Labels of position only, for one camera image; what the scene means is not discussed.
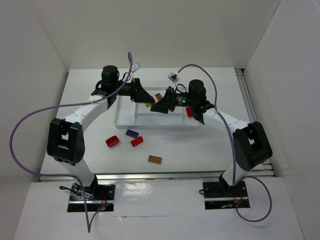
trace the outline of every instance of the blue block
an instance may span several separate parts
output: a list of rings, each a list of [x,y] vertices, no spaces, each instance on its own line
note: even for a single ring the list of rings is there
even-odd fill
[[[136,139],[139,136],[139,133],[128,129],[128,131],[126,131],[125,135]]]

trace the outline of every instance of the white tray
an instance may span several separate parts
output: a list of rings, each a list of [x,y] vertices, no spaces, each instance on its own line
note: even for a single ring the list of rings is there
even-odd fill
[[[145,87],[151,96],[162,96],[166,93],[165,87]],[[168,128],[197,128],[200,123],[193,117],[188,117],[185,107],[176,107],[168,114],[152,112],[144,103],[135,103],[127,96],[118,96],[114,125],[117,129],[168,129]]]

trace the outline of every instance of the red lego brick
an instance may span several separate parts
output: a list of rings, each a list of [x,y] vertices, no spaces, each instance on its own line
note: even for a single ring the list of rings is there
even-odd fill
[[[117,145],[119,142],[120,140],[117,136],[112,136],[105,141],[105,143],[108,145],[109,148]]]
[[[191,111],[191,107],[186,107],[185,108],[185,112],[186,112],[186,115],[188,116],[188,118],[192,118],[192,111]]]
[[[131,141],[132,147],[137,146],[138,144],[142,143],[144,141],[144,139],[142,138],[142,136],[137,137],[136,139]]]

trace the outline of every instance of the cable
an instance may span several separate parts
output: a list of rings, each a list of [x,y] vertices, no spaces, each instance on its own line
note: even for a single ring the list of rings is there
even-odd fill
[[[106,194],[104,191],[103,191],[103,196],[104,196],[104,203],[107,204],[107,198],[106,198]]]
[[[240,195],[240,197],[241,197],[241,199],[236,199],[236,192],[234,192],[234,203],[238,203],[239,201],[242,201],[243,199],[244,199],[244,195],[238,190],[238,189],[236,189],[235,190],[239,195]]]
[[[179,83],[179,84],[176,85],[175,90],[176,90],[177,92],[179,92],[179,93],[181,93],[181,94],[183,93],[182,91],[180,91],[180,90],[178,89],[178,86],[183,87],[183,88],[184,88],[184,92],[185,92],[185,93],[187,92],[187,89],[186,89],[185,85],[183,85],[183,84],[181,84],[181,83]]]
[[[66,187],[66,186],[60,186],[59,189],[61,189],[61,190],[69,190],[71,193],[73,193],[73,194],[75,194],[75,195],[77,195],[77,196],[79,195],[79,193],[77,193],[76,190],[71,189],[71,188],[68,188],[68,187]]]
[[[102,204],[104,204],[104,196],[102,195],[102,193],[100,192],[100,195],[101,195],[101,204],[100,204],[100,207],[102,207]]]
[[[187,67],[196,67],[200,70],[202,70],[208,77],[209,79],[211,80],[212,84],[213,84],[213,87],[214,87],[214,93],[215,93],[215,96],[214,96],[214,109],[215,111],[217,112],[217,114],[219,115],[219,117],[222,119],[225,127],[226,127],[226,130],[227,130],[227,133],[228,133],[228,136],[229,136],[229,140],[230,140],[230,144],[231,144],[231,150],[232,150],[232,162],[233,162],[233,172],[232,172],[232,185],[235,185],[235,180],[236,180],[236,151],[235,151],[235,146],[234,146],[234,141],[233,141],[233,137],[232,137],[232,133],[229,129],[229,126],[228,126],[228,123],[227,121],[225,120],[225,118],[222,116],[222,114],[218,111],[218,107],[217,107],[217,100],[218,100],[218,91],[217,91],[217,86],[216,86],[216,83],[214,81],[214,79],[210,76],[210,74],[204,69],[202,68],[201,66],[199,65],[196,65],[196,64],[187,64],[183,67],[181,67],[179,70],[178,70],[178,74],[185,68]]]
[[[101,102],[103,100],[106,100],[112,96],[114,96],[115,94],[117,94],[120,89],[122,89],[126,82],[129,80],[129,76],[131,74],[131,71],[132,71],[132,65],[133,65],[133,59],[132,59],[132,55],[131,55],[131,52],[128,52],[128,59],[129,59],[129,62],[130,62],[130,67],[129,67],[129,72],[128,72],[128,75],[126,76],[126,79],[125,81],[123,82],[123,84],[121,84],[121,86],[115,90],[113,93],[109,94],[108,96],[105,96],[101,99],[98,99],[98,100],[95,100],[95,101],[89,101],[89,102],[81,102],[81,103],[71,103],[71,104],[62,104],[62,105],[55,105],[55,106],[48,106],[48,107],[44,107],[44,108],[41,108],[41,109],[38,109],[36,111],[33,111],[27,115],[25,115],[23,118],[21,118],[17,124],[14,126],[12,132],[11,132],[11,135],[10,135],[10,139],[9,139],[9,148],[10,148],[10,153],[11,153],[11,156],[13,158],[13,160],[15,161],[15,163],[20,167],[22,168],[24,171],[30,173],[30,174],[33,174],[33,175],[36,175],[36,176],[39,176],[39,177],[71,177],[71,178],[74,178],[76,180],[78,180],[78,182],[80,183],[80,186],[81,186],[81,189],[82,189],[82,192],[83,192],[83,201],[84,201],[84,212],[85,212],[85,219],[86,219],[86,224],[87,224],[87,229],[88,229],[88,233],[90,233],[91,231],[91,223],[94,219],[94,217],[97,215],[97,213],[105,206],[102,206],[102,208],[98,208],[98,210],[95,212],[95,214],[92,216],[92,219],[91,221],[89,221],[89,216],[88,216],[88,207],[87,207],[87,199],[86,199],[86,195],[85,195],[85,187],[83,185],[83,183],[81,182],[81,180],[75,176],[75,175],[71,175],[71,174],[47,174],[47,173],[40,173],[40,172],[35,172],[35,171],[32,171],[28,168],[26,168],[25,166],[23,166],[19,160],[17,159],[16,155],[15,155],[15,152],[14,152],[14,148],[13,148],[13,139],[14,139],[14,136],[15,136],[15,133],[19,127],[19,125],[24,121],[26,120],[27,118],[31,117],[32,115],[34,114],[37,114],[37,113],[40,113],[40,112],[43,112],[43,111],[46,111],[46,110],[50,110],[50,109],[57,109],[57,108],[64,108],[64,107],[74,107],[74,106],[83,106],[83,105],[89,105],[89,104],[95,104],[95,103],[98,103],[98,102]]]
[[[246,220],[247,222],[250,222],[250,223],[258,223],[258,222],[261,222],[263,220],[265,220],[267,217],[269,217],[270,213],[271,213],[271,210],[272,210],[272,198],[271,198],[271,194],[269,192],[269,189],[267,188],[267,186],[258,178],[256,178],[255,176],[247,176],[245,178],[250,178],[250,179],[255,179],[257,180],[259,183],[262,184],[262,186],[264,187],[264,189],[266,190],[266,193],[268,194],[268,198],[269,198],[269,202],[270,202],[270,206],[269,206],[269,210],[268,212],[266,213],[266,215],[260,219],[257,219],[257,220],[251,220],[251,219],[248,219],[248,218],[245,218],[244,216],[242,216],[239,212],[239,205],[241,203],[243,203],[245,200],[242,200],[240,202],[238,202],[235,206],[235,210],[236,210],[236,213],[239,215],[240,218],[242,218],[243,220]]]
[[[129,74],[129,73],[128,73],[128,72],[125,72],[125,73],[122,75],[122,79],[119,80],[119,81],[123,81],[123,80],[125,79],[126,74]]]
[[[247,222],[251,222],[251,223],[258,223],[258,222],[261,222],[263,220],[265,220],[271,213],[271,210],[272,210],[272,198],[271,198],[271,194],[267,188],[267,186],[258,178],[254,177],[254,176],[245,176],[243,178],[241,178],[240,180],[238,180],[237,182],[235,182],[236,180],[236,164],[237,164],[237,160],[236,160],[236,151],[235,151],[235,146],[234,146],[234,141],[233,141],[233,137],[232,137],[232,133],[230,131],[230,128],[229,128],[229,125],[227,123],[227,121],[225,120],[224,116],[218,111],[218,108],[217,108],[217,98],[218,98],[218,91],[217,91],[217,86],[215,84],[215,81],[213,80],[213,78],[210,76],[210,74],[205,70],[203,69],[201,66],[199,65],[196,65],[196,64],[187,64],[185,66],[183,66],[182,68],[179,69],[179,71],[177,72],[178,74],[185,68],[187,67],[196,67],[196,68],[199,68],[201,69],[208,77],[209,79],[211,80],[211,82],[213,83],[213,87],[214,87],[214,92],[215,92],[215,97],[214,97],[214,108],[215,108],[215,111],[217,112],[217,114],[219,115],[219,117],[221,118],[221,120],[223,121],[224,125],[225,125],[225,128],[227,130],[227,133],[228,133],[228,136],[229,136],[229,140],[230,140],[230,143],[231,143],[231,150],[232,150],[232,164],[233,164],[233,171],[232,171],[232,185],[235,186],[237,185],[239,182],[241,182],[242,180],[244,180],[245,178],[252,178],[252,179],[255,179],[257,180],[258,182],[260,182],[263,187],[265,188],[267,194],[268,194],[268,197],[269,197],[269,201],[270,201],[270,207],[269,207],[269,210],[267,212],[267,214],[258,219],[258,220],[250,220],[250,219],[247,219],[245,218],[244,216],[242,216],[239,211],[238,211],[238,207],[239,207],[239,204],[242,203],[244,200],[240,201],[237,203],[237,205],[235,206],[235,210],[236,210],[236,213],[239,215],[240,218],[242,218],[243,220],[246,220]]]

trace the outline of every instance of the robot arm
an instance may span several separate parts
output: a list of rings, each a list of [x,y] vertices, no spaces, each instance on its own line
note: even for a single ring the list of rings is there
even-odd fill
[[[255,166],[265,162],[273,154],[261,123],[241,121],[216,109],[207,100],[206,89],[201,80],[190,81],[188,92],[178,93],[176,89],[169,87],[164,97],[151,108],[151,111],[167,114],[169,111],[173,112],[176,107],[191,107],[195,120],[226,133],[227,128],[220,115],[223,116],[232,134],[235,150],[235,184]],[[233,174],[232,165],[219,177],[222,188],[227,190],[234,187]]]
[[[124,82],[118,80],[119,72],[115,66],[105,66],[95,90],[88,102],[64,119],[55,118],[49,127],[47,153],[60,162],[68,172],[77,176],[86,193],[97,195],[103,186],[98,185],[97,177],[89,170],[85,160],[84,132],[89,125],[102,113],[106,112],[116,101],[114,95],[108,99],[96,102],[116,91]],[[155,100],[143,89],[139,78],[125,83],[118,95],[129,96],[136,103],[154,103]]]

